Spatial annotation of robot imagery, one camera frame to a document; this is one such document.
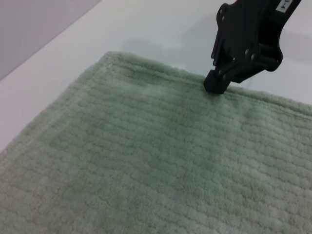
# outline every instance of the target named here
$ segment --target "white table surface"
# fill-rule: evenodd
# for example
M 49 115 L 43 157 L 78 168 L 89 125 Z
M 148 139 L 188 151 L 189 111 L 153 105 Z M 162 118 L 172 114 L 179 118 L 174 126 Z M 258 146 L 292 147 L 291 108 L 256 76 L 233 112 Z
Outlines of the white table surface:
M 86 68 L 111 50 L 129 51 L 207 75 L 215 16 L 234 0 L 102 0 L 0 81 L 0 152 Z M 240 86 L 312 104 L 312 1 L 302 1 L 281 36 L 276 72 Z

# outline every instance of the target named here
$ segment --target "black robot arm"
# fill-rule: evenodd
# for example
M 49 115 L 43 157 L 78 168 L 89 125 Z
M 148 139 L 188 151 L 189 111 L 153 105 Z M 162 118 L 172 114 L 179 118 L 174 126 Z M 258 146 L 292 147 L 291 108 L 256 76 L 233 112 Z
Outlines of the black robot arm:
M 207 92 L 223 94 L 231 82 L 267 70 L 283 60 L 282 29 L 301 0 L 237 0 L 223 4 L 216 16 L 218 33 L 211 58 L 215 70 L 204 81 Z

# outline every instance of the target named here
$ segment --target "wall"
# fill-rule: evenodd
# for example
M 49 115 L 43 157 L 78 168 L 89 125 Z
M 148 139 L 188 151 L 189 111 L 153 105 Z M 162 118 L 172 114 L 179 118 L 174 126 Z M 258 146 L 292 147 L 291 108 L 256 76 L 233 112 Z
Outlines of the wall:
M 1 0 L 0 79 L 99 0 Z

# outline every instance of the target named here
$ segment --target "green towel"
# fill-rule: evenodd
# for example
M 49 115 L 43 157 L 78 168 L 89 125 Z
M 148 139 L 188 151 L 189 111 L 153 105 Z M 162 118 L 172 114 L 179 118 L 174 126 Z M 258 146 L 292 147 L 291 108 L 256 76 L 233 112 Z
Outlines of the green towel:
M 312 107 L 109 52 L 0 155 L 1 234 L 307 234 Z

